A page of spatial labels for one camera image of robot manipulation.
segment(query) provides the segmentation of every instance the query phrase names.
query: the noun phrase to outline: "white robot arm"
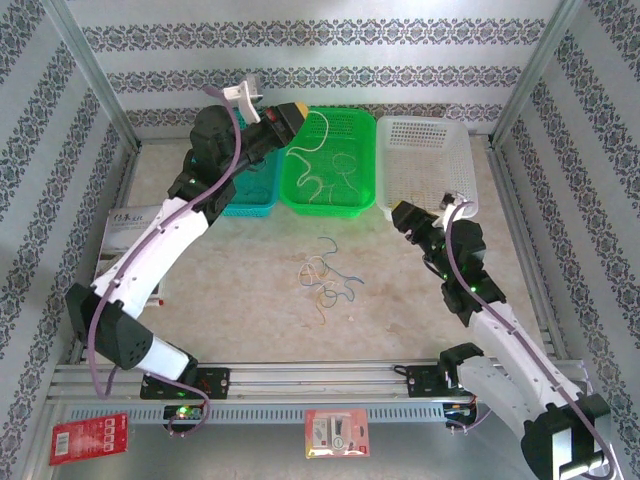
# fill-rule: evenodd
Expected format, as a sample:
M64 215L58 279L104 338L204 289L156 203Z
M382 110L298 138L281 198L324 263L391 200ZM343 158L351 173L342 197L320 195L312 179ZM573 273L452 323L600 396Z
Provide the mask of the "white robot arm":
M484 271L482 229L457 219L464 204L456 206L453 195L443 203L442 217L406 202L392 212L394 226L422 248L425 265L443 280L445 304L477 343L441 353L442 382L464 388L488 405L518 438L539 479L613 478L609 406L600 395L584 394L533 342ZM498 359L507 376L484 350ZM605 477L588 473L607 462Z

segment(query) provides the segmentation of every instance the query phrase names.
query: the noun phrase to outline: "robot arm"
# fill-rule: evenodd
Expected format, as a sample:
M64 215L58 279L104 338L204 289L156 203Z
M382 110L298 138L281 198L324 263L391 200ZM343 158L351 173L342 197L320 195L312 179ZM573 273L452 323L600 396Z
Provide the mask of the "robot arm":
M140 368L146 373L191 384L197 366L195 358L159 339L136 319L155 285L229 204L236 193L233 178L259 164L271 151L288 145L308 113L305 105L290 103L267 108L258 116L250 101L257 95L252 79L225 89L224 94L238 101L248 124L242 131L241 153L231 177L167 226L169 217L189 202L197 202L195 199L218 182L231 165L235 140L229 113L221 106L207 107L196 117L190 135L193 148L187 152L183 170L169 188L169 198L151 225L118 263L89 288L76 283L66 294L74 332L86 344L98 303L109 292L110 285L115 284L100 315L95 349L123 370ZM149 233L154 230L160 230L159 234L151 238ZM130 259L143 242L144 248ZM119 272L125 263L128 267L122 275Z
M604 452L569 401L577 405L607 444L611 424L608 405L600 395L584 395L522 328L505 295L484 271L486 246L478 224L453 222L451 252L447 252L445 228L455 202L452 196L445 196L444 221L406 202L392 213L394 226L424 251L425 265L443 280L447 307L471 330L478 344L442 352L442 381L477 395L505 422L520 440L524 457L539 479L574 478L604 465ZM449 253L469 290L483 300L482 304L454 275ZM483 350L497 357L508 376L493 366Z

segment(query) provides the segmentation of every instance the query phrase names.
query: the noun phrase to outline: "gray wire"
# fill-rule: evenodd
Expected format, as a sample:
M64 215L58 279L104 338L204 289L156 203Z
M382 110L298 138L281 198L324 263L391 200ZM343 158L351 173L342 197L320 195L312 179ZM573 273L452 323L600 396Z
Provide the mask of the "gray wire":
M544 364L544 362L540 359L540 357L535 352L535 350L531 347L531 345L529 345L529 342L524 338L524 336L522 336L522 334L516 329L516 327L511 325L511 323L506 318L504 318L502 315L500 315L493 307L491 307L491 305L489 305L487 302L485 302L482 299L482 297L480 297L478 294L476 294L474 291L472 291L471 287L469 286L469 284L462 277L462 274L460 273L460 270L458 269L458 265L456 264L456 259L453 256L452 241L451 241L451 238L452 238L452 235L453 235L453 233L452 233L453 228L452 227L453 227L453 221L456 218L456 215L458 214L458 212L460 210L462 210L463 208L465 208L466 206L472 205L472 204L473 204L473 202L463 202L460 205L458 205L456 207L456 209L453 211L453 213L451 214L451 216L449 217L449 221L447 222L447 229L446 229L446 232L445 232L445 244L446 244L446 249L447 249L447 257L449 259L449 264L451 265L451 270L453 270L453 274L456 276L456 279L458 280L458 283L460 283L460 285L462 285L462 288L464 288L467 291L467 293L469 293L469 295L471 295L471 298L473 298L476 302L478 302L480 305L482 305L482 307L484 309L486 309L489 313L491 313L491 315L493 315L493 317L499 323L501 323L507 329L507 331L509 333L511 333L518 340L518 342L520 342L522 347L529 354L529 356L535 362L535 364L538 366L538 368L542 371L544 376L547 377L547 380L549 380L551 385L556 389L556 391L567 402L567 404L571 407L571 409L578 416L580 421L582 421L582 423L584 424L586 429L589 431L589 433L596 440L598 445L600 445L600 448L602 449L602 452L604 453L604 456L606 457L606 459L609 462L609 472L606 475L602 476L602 477L599 477L599 476L596 476L596 475L591 475L589 473L585 473L582 476L584 478L588 478L590 480L612 480L613 478L616 477L616 474L618 472L618 465L617 465L615 457L613 456L613 453L611 453L611 449L609 448L609 445L607 445L607 442L604 441L604 439L602 438L600 433L598 433L598 431L591 424L591 422L586 417L584 412L582 410L580 410L580 407L578 407L576 402L569 396L569 394L566 392L566 390L562 387L560 382L558 382L558 380L556 380L556 378L553 376L551 371L547 368L547 366Z

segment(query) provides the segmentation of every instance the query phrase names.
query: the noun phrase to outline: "beige floor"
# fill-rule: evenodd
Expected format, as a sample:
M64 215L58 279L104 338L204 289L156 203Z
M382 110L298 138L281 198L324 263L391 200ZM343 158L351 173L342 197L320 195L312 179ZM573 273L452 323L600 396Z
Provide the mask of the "beige floor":
M161 203L188 144L142 149L129 205ZM482 140L472 138L480 197L475 217L485 232L486 266L528 332L540 343L527 289L491 177ZM312 289L299 286L305 259L329 249L330 264L365 285L326 310ZM140 321L200 361L293 362L435 358L470 341L446 309L440 282L411 246L372 207L356 219L304 217L282 204L270 217L220 218L170 270L165 305L146 308Z

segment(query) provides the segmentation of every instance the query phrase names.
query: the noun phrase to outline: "cable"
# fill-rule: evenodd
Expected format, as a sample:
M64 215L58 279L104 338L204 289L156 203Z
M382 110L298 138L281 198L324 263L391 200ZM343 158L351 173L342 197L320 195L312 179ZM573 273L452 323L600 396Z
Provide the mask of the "cable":
M516 329L516 327L514 327L506 318L504 318L502 315L500 315L493 307L491 307L487 302L485 302L482 299L482 297L480 297L473 290L471 290L471 287L465 281L465 279L463 278L462 274L460 273L460 270L458 269L458 265L456 264L456 259L453 256L452 241L451 241L451 238L452 238L452 235L453 235L452 226L453 226L453 221L456 218L457 213L460 210L462 210L463 208L465 208L466 206L471 205L471 204L473 204L473 202L463 202L460 205L458 205L456 207L456 209L453 211L453 213L451 214L451 216L449 217L449 221L447 222L447 228L446 228L446 231L445 231L445 245L446 245L446 249L447 249L447 257L449 259L449 264L451 265L451 270L453 270L453 274L456 276L456 279L458 280L458 283L460 283L462 288L464 288L467 291L467 293L469 293L469 295L471 295L471 297L476 302L478 302L483 308L485 308L489 313L491 313L491 315L493 315L494 318L499 323L501 323L507 329L507 331L510 334L512 334L516 339L518 339L518 341L520 342L522 347L525 349L525 351L529 354L531 359L535 362L535 364L538 366L538 368L542 371L544 376L547 377L547 380L549 380L551 385L556 389L556 391L562 396L562 398L567 402L567 404L575 412L575 414L582 421L582 423L584 424L586 429L589 431L591 436L595 439L595 441L598 443L598 445L602 449L602 452L604 453L604 456L606 457L607 461L609 462L609 472L606 475L602 476L602 477L599 477L599 476L596 476L596 475L591 475L589 473L584 473L582 476L585 477L585 478L588 478L590 480L611 480L611 479L615 478L616 475L617 475L617 471L618 471L618 465L617 465L615 457L611 453L611 449L607 445L607 442L604 441L604 439L602 438L600 433L591 424L591 422L586 417L584 412L582 410L580 410L580 407L578 407L576 402L569 396L569 394L562 387L560 382L558 380L556 380L556 378L553 376L553 373L551 372L551 370L549 370L547 368L547 366L540 359L540 357L535 352L535 350L531 347L531 345L529 345L529 342L527 342L527 340Z
M236 115L233 111L233 107L231 106L231 104L225 98L224 94L221 91L213 87L204 87L204 91L208 95L211 95L212 97L215 97L218 100L220 100L222 102L222 105L227 109L227 112L229 112L229 116L231 118L231 123L233 124L233 130L235 133L235 150L233 153L233 159L231 160L231 164L229 165L229 168L224 172L224 174L218 179L216 183L214 183L210 188L205 190L196 198L194 198L190 202L180 207L174 213L169 215L169 217L167 217L158 225L158 228L149 232L149 234L141 240L141 242L137 245L137 247L134 248L131 254L124 260L124 262L118 269L118 272L114 275L113 279L109 282L109 285L107 286L107 289L104 292L102 298L100 298L100 301L98 302L98 306L96 307L96 310L93 313L93 317L91 318L91 324L89 325L89 334L87 338L87 350L88 350L87 356L89 359L89 369L91 370L91 381L93 382L93 386L96 390L96 394L98 395L98 398L102 400L105 400L111 393L113 378L115 376L115 368L114 368L114 370L112 371L112 374L109 375L106 391L102 391L102 385L100 385L100 379L98 378L98 371L96 366L95 344L96 344L96 332L98 329L98 322L100 321L100 316L102 315L102 312L107 305L109 297L111 296L113 291L120 285L120 280L124 277L124 274L126 273L127 269L131 266L131 264L137 258L137 256L140 255L140 253L147 247L147 245L149 245L149 243L156 236L163 234L166 231L166 229L183 213L191 210L194 207L194 205L197 205L200 202L209 198L222 185L224 185L224 183L233 174L234 170L236 169L236 166L238 165L238 160L240 159L240 152L242 149L242 132L240 130L240 124L238 123L238 119L236 118ZM179 388L184 388L186 390L193 391L193 388L189 387L188 385L183 385L179 382L173 382L173 381L171 382L172 382L171 384L174 386L178 386ZM209 399L206 395L205 395L205 398L207 399L206 403L208 404Z
M439 279L442 279L442 275L440 275L440 273L436 270L436 268L433 265L431 265L429 262L426 262L426 261L423 263L424 263L424 266L427 267L431 273L433 273Z
M457 429L451 428L451 433L455 432L456 430L462 430L466 435L469 430L473 430L482 422L484 422L487 419L487 417L491 415L491 411L492 411L491 409L487 410L485 413L482 414L481 417L476 418L475 422L473 422L471 425L465 425L464 423L458 422L457 420L451 420L450 418L447 418L447 423L453 423L454 425L457 425L459 427Z
M173 380L169 380L168 378L165 378L162 375L150 373L149 376L155 378L156 380L160 380L161 382L167 383L169 385L173 385L174 387L180 388L182 390L189 390L190 392L198 394L202 398L204 398L204 402L202 403L202 415L201 415L200 421L196 423L192 428L187 430L186 432L179 432L178 435L180 436L180 438L193 435L200 427L202 427L202 425L207 423L207 418L209 418L209 410L211 409L211 404L209 403L209 396L206 393L204 393L202 390L199 390L195 387L191 387L189 385L185 385L180 382L174 382ZM178 418L177 415L174 415L169 419L169 424L167 425L167 428L169 429L170 436L173 436L176 433L171 427L173 425L173 422L175 422L177 418Z

